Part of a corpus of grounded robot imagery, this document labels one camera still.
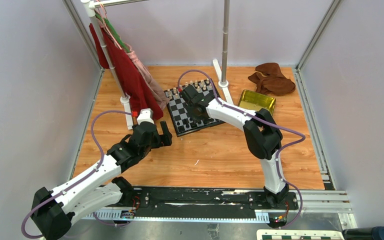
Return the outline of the yellow transparent tray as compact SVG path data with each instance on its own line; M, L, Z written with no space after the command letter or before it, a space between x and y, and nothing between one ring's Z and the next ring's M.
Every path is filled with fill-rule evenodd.
M274 114L276 99L251 90L243 90L237 106L243 109L259 111L266 109L271 115Z

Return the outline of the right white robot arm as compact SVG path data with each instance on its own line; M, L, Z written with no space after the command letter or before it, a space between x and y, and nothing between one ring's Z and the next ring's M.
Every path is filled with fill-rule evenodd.
M264 108L254 111L235 106L211 93L198 92L191 85L181 90L179 95L194 119L221 120L243 131L248 150L261 163L266 204L272 209L281 207L290 188L285 182L279 158L283 135L275 127L270 112Z

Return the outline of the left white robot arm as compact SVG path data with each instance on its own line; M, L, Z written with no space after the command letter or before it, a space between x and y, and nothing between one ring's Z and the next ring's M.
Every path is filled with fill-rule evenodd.
M173 136L164 120L160 122L162 133L158 132L149 108L131 115L138 118L131 134L107 152L96 142L99 161L51 190L42 187L35 192L31 211L21 224L21 232L26 238L36 239L26 231L28 219L39 229L39 238L58 240L88 214L111 204L126 207L134 202L131 184L120 175L137 165L152 149L171 146Z

